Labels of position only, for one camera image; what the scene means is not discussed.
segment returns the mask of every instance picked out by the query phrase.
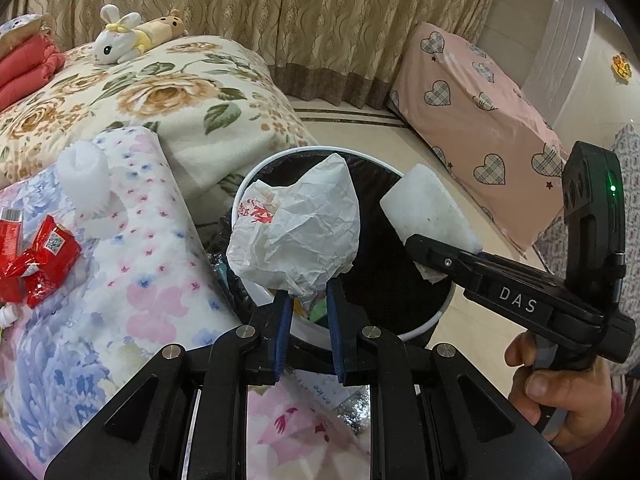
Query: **heart pattern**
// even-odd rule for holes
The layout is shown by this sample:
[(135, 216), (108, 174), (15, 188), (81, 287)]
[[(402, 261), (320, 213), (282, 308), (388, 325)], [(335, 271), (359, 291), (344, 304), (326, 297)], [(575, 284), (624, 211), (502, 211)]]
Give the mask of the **heart pattern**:
[(442, 150), (442, 148), (440, 146), (434, 146), (431, 150), (433, 151), (433, 153), (436, 154), (436, 156), (440, 159), (440, 161), (446, 166), (447, 159), (444, 156), (444, 151)]
[(562, 176), (564, 162), (553, 146), (545, 144), (542, 153), (536, 153), (531, 157), (531, 167), (543, 176)]
[(494, 71), (491, 70), (484, 63), (472, 63), (473, 67), (476, 69), (482, 77), (484, 77), (489, 83), (494, 82)]
[(504, 186), (506, 184), (504, 161), (497, 153), (489, 153), (484, 158), (484, 164), (474, 169), (474, 178), (480, 184), (489, 186)]
[(396, 105), (396, 109), (398, 109), (398, 90), (392, 90), (391, 94), (389, 94), (389, 98), (391, 102)]
[(451, 104), (451, 89), (446, 81), (436, 81), (431, 90), (424, 93), (424, 102), (429, 106), (449, 106)]
[(480, 92), (479, 96), (474, 95), (474, 102), (476, 106), (485, 112), (490, 112), (491, 110), (497, 110), (494, 106), (494, 102), (491, 101), (491, 98), (485, 94), (484, 92)]
[(491, 219), (491, 222), (494, 221), (494, 216), (487, 208), (485, 208), (484, 206), (480, 206), (480, 209), (482, 209), (482, 211), (484, 211), (484, 213)]
[(444, 36), (434, 30), (428, 38), (420, 42), (420, 48), (428, 54), (442, 54), (444, 52)]
[(475, 52), (476, 54), (478, 54), (478, 56), (480, 56), (480, 57), (484, 57), (484, 58), (486, 59), (486, 52), (485, 52), (484, 50), (482, 50), (481, 48), (479, 48), (479, 47), (477, 47), (477, 46), (475, 46), (475, 45), (472, 45), (472, 44), (469, 44), (469, 48), (470, 48), (473, 52)]

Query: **white bunny plush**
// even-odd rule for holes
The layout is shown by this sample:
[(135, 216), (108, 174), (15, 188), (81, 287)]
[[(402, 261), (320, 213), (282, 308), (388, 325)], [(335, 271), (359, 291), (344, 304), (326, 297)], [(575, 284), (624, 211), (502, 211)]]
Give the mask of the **white bunny plush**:
[(135, 59), (151, 48), (150, 40), (136, 27), (142, 25), (142, 17), (130, 12), (122, 18), (115, 5), (105, 5), (100, 17), (107, 23), (94, 43), (94, 59), (97, 64), (124, 63)]

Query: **blue gripper pad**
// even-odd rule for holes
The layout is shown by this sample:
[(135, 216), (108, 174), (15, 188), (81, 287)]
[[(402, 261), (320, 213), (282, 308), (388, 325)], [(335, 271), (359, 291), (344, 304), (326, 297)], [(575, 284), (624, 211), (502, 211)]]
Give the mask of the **blue gripper pad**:
[(331, 281), (326, 285), (326, 315), (329, 322), (329, 334), (331, 336), (331, 352), (334, 356), (334, 371), (338, 376), (338, 382), (342, 384), (347, 372), (344, 368), (342, 334), (340, 333), (340, 322), (338, 322), (338, 309), (335, 304), (334, 285)]
[(282, 316), (278, 325), (278, 335), (275, 341), (275, 355), (273, 358), (273, 375), (276, 381), (284, 371), (287, 360), (287, 348), (289, 347), (289, 331), (291, 329), (291, 317), (293, 316), (293, 298), (288, 297), (282, 306)]

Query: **white foam block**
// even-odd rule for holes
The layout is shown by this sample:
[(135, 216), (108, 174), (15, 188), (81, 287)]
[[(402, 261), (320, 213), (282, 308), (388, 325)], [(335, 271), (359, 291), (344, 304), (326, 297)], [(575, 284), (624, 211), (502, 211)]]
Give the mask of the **white foam block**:
[[(478, 254), (482, 244), (449, 191), (433, 171), (416, 164), (380, 200), (391, 225), (404, 244), (414, 234), (433, 238)], [(422, 276), (435, 283), (444, 274), (416, 264)]]

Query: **beige floral blanket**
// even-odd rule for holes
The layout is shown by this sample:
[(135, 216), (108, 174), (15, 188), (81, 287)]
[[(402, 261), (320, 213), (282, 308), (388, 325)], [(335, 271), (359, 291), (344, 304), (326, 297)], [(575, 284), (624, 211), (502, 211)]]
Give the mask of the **beige floral blanket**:
[(180, 38), (125, 64), (97, 66), (91, 44), (40, 92), (0, 113), (0, 176), (46, 168), (103, 130), (158, 133), (196, 224), (212, 225), (242, 176), (273, 152), (314, 143), (260, 56), (216, 36)]

